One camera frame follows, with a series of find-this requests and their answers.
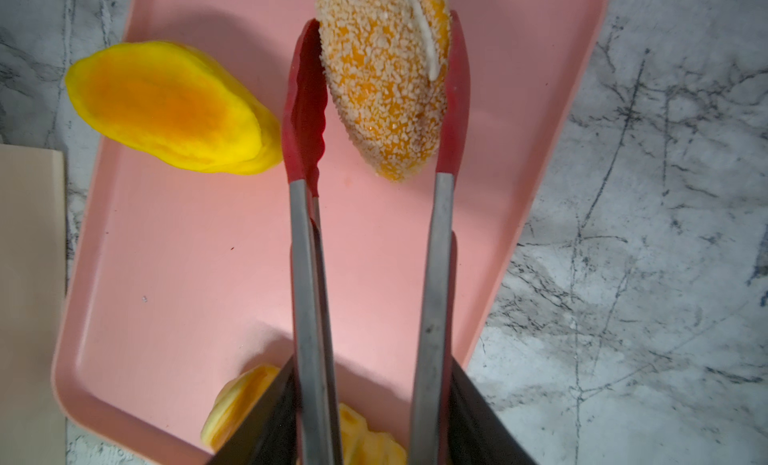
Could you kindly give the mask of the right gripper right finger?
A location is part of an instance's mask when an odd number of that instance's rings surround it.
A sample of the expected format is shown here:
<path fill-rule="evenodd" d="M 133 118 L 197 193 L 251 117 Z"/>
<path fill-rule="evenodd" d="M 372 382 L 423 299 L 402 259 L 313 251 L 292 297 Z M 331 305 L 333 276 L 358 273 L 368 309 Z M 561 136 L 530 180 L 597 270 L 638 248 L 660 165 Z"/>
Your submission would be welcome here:
<path fill-rule="evenodd" d="M 450 464 L 536 465 L 456 360 L 449 388 L 447 447 Z"/>

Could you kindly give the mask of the blue checkered paper bag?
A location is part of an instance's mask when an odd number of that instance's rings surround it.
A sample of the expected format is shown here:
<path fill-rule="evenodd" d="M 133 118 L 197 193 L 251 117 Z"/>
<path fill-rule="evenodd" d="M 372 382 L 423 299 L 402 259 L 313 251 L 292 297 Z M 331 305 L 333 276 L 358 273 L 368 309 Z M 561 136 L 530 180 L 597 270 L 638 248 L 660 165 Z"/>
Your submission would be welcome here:
<path fill-rule="evenodd" d="M 63 464 L 51 364 L 66 288 L 64 158 L 1 148 L 1 461 Z"/>

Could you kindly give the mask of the red kitchen tongs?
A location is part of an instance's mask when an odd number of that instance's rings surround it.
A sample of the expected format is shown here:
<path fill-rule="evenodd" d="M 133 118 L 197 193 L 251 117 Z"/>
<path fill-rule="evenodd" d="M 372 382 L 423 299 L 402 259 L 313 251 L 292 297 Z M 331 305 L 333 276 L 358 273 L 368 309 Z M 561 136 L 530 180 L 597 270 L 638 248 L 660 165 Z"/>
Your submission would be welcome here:
<path fill-rule="evenodd" d="M 469 58 L 456 12 L 451 20 L 444 81 L 447 110 L 436 165 L 410 417 L 411 464 L 442 464 L 447 449 L 457 262 L 454 191 L 471 98 Z M 325 151 L 327 105 L 320 55 L 319 23 L 311 19 L 299 35 L 292 58 L 281 144 L 290 199 L 299 455 L 304 464 L 339 464 L 340 422 L 318 200 L 318 163 Z"/>

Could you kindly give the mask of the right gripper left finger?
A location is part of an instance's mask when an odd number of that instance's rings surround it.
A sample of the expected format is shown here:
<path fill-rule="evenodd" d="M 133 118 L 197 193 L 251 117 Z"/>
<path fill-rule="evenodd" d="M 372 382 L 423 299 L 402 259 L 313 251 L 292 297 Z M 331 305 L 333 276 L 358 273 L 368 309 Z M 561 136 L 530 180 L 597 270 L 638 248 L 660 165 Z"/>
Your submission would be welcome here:
<path fill-rule="evenodd" d="M 296 464 L 297 393 L 294 359 L 289 359 L 208 464 Z"/>

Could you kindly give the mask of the ridged yellow bread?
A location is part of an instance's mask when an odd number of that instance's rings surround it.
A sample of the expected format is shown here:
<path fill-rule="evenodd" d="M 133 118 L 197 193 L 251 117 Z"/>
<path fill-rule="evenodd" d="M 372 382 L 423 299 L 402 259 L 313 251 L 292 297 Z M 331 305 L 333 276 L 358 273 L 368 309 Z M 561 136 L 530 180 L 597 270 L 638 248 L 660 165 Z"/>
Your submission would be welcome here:
<path fill-rule="evenodd" d="M 278 375 L 271 364 L 260 364 L 230 380 L 217 395 L 200 433 L 201 441 L 218 452 Z M 364 416 L 339 405 L 344 464 L 407 463 L 406 450 L 387 432 L 371 431 Z"/>

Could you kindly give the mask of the pale bread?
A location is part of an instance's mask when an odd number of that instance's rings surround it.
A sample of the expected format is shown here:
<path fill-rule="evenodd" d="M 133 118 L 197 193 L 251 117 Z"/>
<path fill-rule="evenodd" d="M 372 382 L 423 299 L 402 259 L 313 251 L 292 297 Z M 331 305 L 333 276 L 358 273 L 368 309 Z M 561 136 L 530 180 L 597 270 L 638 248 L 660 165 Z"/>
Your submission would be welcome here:
<path fill-rule="evenodd" d="M 403 181 L 439 147 L 451 46 L 447 0 L 315 0 L 332 100 L 358 152 Z"/>

